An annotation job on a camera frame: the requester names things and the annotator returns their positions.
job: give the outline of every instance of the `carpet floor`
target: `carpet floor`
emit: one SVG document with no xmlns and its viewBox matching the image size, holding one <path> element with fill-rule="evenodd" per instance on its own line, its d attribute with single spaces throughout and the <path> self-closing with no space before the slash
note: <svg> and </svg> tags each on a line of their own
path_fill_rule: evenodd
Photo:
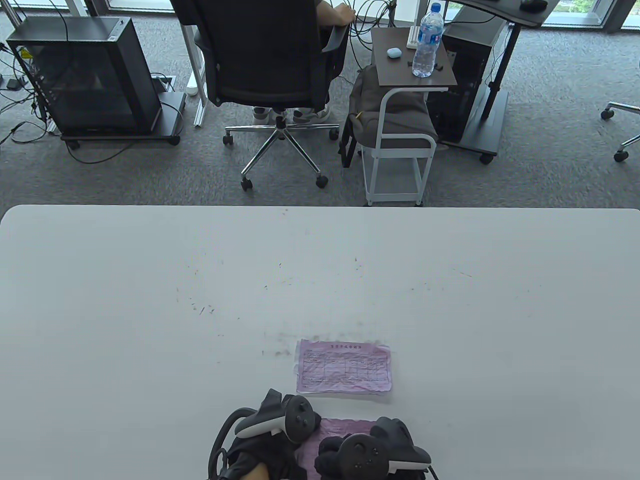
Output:
<svg viewBox="0 0 640 480">
<path fill-rule="evenodd" d="M 190 74 L 176 19 L 134 17 L 152 72 L 177 76 L 178 90 Z M 0 34 L 11 32 L 0 17 Z M 638 103 L 640 70 L 635 33 L 525 30 L 506 72 L 509 92 L 500 151 L 482 165 L 477 154 L 450 148 L 438 151 L 429 176 L 425 204 L 432 207 L 640 207 L 640 144 L 625 163 L 612 155 L 621 141 L 640 132 L 640 116 L 624 112 L 608 122 L 600 110 L 609 100 Z M 363 63 L 368 52 L 356 48 Z M 11 63 L 12 57 L 0 58 Z M 7 77 L 11 69 L 2 65 Z M 353 81 L 357 66 L 349 50 L 343 76 Z M 336 79 L 331 88 L 333 119 L 344 121 L 351 85 Z M 3 92 L 21 98 L 24 92 Z M 0 106 L 8 100 L 1 99 Z M 196 100 L 188 98 L 182 141 L 139 143 L 97 165 L 74 161 L 53 136 L 27 145 L 0 147 L 0 216 L 18 204 L 137 205 L 363 205 L 362 167 L 343 169 L 337 144 L 325 133 L 300 135 L 300 143 L 329 177 L 320 190 L 313 172 L 287 142 L 277 142 L 253 169 L 253 191 L 239 185 L 241 168 L 265 137 L 235 134 L 222 144 L 225 125 L 250 124 L 249 107 L 209 105 L 201 129 L 193 127 Z M 0 115 L 0 138 L 21 120 L 33 120 L 30 106 Z M 26 125 L 16 138 L 36 136 Z M 76 155 L 87 161 L 106 157 L 124 144 L 83 143 Z"/>
</svg>

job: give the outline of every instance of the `computer tower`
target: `computer tower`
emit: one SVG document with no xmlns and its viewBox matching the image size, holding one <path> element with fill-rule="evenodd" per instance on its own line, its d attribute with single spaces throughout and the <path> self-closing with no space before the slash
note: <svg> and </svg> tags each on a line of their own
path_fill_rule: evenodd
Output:
<svg viewBox="0 0 640 480">
<path fill-rule="evenodd" d="M 457 87 L 431 92 L 427 107 L 440 141 L 458 142 L 469 118 L 477 111 L 491 78 L 497 70 L 506 36 L 505 20 L 464 6 L 442 35 Z"/>
<path fill-rule="evenodd" d="M 154 130 L 162 106 L 130 18 L 29 16 L 7 43 L 63 136 Z"/>
</svg>

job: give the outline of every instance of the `plastic bottle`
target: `plastic bottle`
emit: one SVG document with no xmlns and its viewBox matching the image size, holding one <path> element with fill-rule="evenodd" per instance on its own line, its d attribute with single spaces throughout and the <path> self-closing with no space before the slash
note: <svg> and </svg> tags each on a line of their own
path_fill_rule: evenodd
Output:
<svg viewBox="0 0 640 480">
<path fill-rule="evenodd" d="M 440 4 L 432 3 L 431 11 L 420 22 L 418 48 L 415 50 L 412 66 L 412 72 L 416 77 L 425 78 L 433 72 L 443 29 L 444 20 L 440 15 Z"/>
</svg>

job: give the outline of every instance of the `person's hand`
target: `person's hand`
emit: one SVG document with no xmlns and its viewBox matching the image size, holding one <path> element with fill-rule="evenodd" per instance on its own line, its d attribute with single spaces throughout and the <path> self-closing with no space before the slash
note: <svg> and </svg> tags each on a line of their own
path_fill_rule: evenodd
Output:
<svg viewBox="0 0 640 480">
<path fill-rule="evenodd" d="M 346 27 L 356 21 L 356 11 L 345 3 L 341 3 L 334 9 L 340 17 L 338 27 Z"/>
</svg>

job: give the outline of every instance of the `person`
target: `person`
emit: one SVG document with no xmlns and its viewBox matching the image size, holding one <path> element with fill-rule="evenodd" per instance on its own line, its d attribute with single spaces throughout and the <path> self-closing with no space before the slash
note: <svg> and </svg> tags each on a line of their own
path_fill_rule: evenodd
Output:
<svg viewBox="0 0 640 480">
<path fill-rule="evenodd" d="M 318 26 L 320 28 L 344 27 L 356 20 L 356 11 L 347 4 L 341 3 L 337 7 L 324 0 L 316 2 Z M 325 105 L 324 109 L 315 112 L 312 108 L 296 108 L 293 111 L 293 122 L 298 125 L 314 125 L 325 122 L 331 114 L 331 107 Z M 256 125 L 267 125 L 275 113 L 270 108 L 253 107 L 253 122 Z"/>
</svg>

